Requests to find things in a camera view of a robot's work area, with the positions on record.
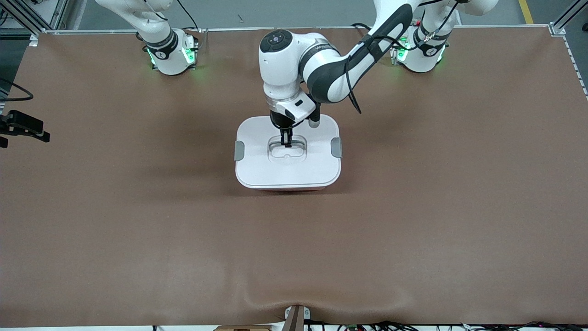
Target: yellow line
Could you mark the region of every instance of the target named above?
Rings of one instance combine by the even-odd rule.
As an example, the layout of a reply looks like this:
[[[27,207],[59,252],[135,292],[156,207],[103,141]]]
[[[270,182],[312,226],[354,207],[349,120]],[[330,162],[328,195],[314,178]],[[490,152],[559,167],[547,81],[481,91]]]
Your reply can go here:
[[[523,11],[524,22],[527,24],[534,24],[533,17],[531,17],[531,11],[529,10],[529,5],[527,4],[527,0],[519,0],[520,10]]]

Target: brown tabletop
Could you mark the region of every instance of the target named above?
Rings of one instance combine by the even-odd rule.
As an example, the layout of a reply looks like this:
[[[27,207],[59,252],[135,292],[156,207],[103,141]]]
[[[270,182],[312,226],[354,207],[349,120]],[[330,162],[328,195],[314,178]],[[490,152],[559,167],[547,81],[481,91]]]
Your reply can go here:
[[[588,102],[561,38],[462,28],[430,73],[383,59],[363,115],[323,107],[339,180],[278,194],[233,162],[238,125],[268,114],[265,33],[211,32],[177,77],[133,35],[27,49],[16,82],[35,98],[7,109],[52,139],[0,151],[0,326],[265,323],[291,304],[335,323],[588,323]]]

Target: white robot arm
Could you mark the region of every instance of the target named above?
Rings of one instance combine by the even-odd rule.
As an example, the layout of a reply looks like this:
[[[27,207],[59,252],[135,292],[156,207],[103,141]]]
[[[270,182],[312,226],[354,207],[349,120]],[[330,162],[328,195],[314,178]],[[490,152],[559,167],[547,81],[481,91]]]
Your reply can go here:
[[[410,27],[413,13],[419,5],[425,4],[430,8],[427,8],[429,12],[421,24],[423,30],[416,34],[420,40],[413,41],[413,45],[418,47],[413,50],[414,55],[407,57],[405,65],[413,69],[410,66],[414,64],[414,71],[424,72],[435,66],[437,57],[433,56],[444,46],[455,24],[449,17],[443,29],[438,30],[450,12],[448,5],[461,4],[466,7],[466,12],[483,15],[497,2],[374,0],[376,22],[373,28],[346,55],[340,55],[318,33],[300,35],[287,30],[270,32],[259,46],[259,67],[263,90],[271,110],[270,117],[274,126],[280,129],[282,144],[290,144],[292,128],[303,120],[308,118],[311,127],[318,126],[318,105],[336,103],[348,96],[363,75],[390,49],[394,40]],[[306,82],[309,95],[302,91],[301,82]]]
[[[172,0],[96,0],[129,22],[138,32],[153,64],[166,75],[184,72],[196,62],[194,37],[181,29],[172,29],[160,13]]]

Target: table surface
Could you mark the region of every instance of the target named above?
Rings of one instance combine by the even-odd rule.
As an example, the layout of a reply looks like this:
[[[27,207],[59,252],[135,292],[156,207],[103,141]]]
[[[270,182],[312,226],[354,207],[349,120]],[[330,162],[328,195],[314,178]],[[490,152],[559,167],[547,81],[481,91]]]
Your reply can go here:
[[[266,31],[211,32],[152,71],[133,35],[42,35],[10,103],[51,142],[0,151],[0,326],[588,323],[588,102],[546,27],[455,29],[414,74],[385,58],[315,193],[235,178],[236,129],[268,114]],[[326,29],[342,52],[361,31]]]

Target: black button panel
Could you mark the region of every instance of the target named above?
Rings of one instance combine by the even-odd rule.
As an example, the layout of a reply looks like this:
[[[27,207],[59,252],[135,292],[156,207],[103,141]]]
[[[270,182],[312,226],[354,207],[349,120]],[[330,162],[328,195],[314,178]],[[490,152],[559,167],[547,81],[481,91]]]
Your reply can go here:
[[[275,30],[268,33],[259,44],[264,53],[278,52],[292,43],[292,33],[288,30]]]

